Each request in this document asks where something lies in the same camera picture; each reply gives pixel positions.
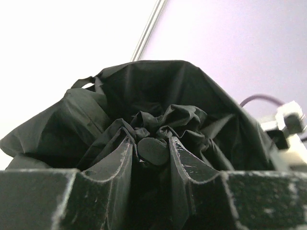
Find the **black folding umbrella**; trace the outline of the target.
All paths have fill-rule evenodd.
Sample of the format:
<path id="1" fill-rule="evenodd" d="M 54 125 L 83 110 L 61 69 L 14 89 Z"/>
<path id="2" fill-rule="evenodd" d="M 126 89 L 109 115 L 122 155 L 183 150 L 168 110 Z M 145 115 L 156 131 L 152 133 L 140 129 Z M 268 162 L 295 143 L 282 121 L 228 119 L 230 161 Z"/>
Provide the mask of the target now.
<path id="1" fill-rule="evenodd" d="M 0 141 L 6 170 L 84 172 L 129 138 L 125 221 L 172 219 L 169 140 L 217 171 L 267 171 L 270 137 L 214 80 L 181 61 L 138 61 L 76 81 L 55 104 Z"/>

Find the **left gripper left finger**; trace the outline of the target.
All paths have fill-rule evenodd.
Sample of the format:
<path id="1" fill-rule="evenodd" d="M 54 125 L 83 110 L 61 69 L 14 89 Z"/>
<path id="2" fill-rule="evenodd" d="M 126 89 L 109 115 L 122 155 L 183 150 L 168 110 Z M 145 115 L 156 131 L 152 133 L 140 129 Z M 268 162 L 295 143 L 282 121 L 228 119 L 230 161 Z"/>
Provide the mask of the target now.
<path id="1" fill-rule="evenodd" d="M 133 143 L 125 138 L 100 162 L 77 169 L 0 173 L 3 230 L 121 230 L 130 193 Z"/>

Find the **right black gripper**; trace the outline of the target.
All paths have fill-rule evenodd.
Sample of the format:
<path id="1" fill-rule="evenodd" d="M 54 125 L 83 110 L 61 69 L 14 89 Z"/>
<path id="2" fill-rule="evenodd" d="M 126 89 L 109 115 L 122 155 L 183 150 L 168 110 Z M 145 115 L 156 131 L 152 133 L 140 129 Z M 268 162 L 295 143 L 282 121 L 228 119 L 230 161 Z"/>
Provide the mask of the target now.
<path id="1" fill-rule="evenodd" d="M 307 148 L 299 135 L 271 130 L 268 136 L 271 139 L 270 161 L 274 170 L 283 172 L 307 170 Z"/>

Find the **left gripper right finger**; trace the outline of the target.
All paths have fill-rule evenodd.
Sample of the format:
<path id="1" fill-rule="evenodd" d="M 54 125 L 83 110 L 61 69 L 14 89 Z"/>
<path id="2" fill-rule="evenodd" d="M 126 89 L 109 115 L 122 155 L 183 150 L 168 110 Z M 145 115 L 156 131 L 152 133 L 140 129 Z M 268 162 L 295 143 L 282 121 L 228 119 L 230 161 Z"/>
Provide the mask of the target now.
<path id="1" fill-rule="evenodd" d="M 169 140 L 176 230 L 304 230 L 303 172 L 217 171 Z"/>

